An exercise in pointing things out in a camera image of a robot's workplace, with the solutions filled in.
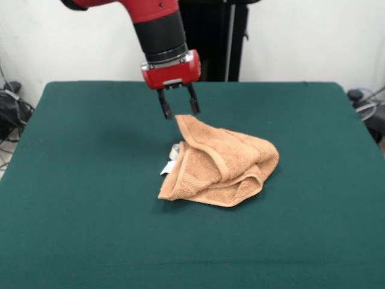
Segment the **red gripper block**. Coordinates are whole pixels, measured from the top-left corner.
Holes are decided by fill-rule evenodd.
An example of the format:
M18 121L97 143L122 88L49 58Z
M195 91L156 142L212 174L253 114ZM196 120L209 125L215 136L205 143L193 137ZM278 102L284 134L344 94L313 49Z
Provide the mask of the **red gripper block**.
M199 80L201 76L201 63L198 52L195 49L189 50L186 54L163 64L150 64L146 61L141 63L141 72L147 86L157 90L158 99L167 120L173 119L169 103L166 101L164 90L174 84L187 85L190 95L190 105L193 114L200 113L200 107L192 82Z

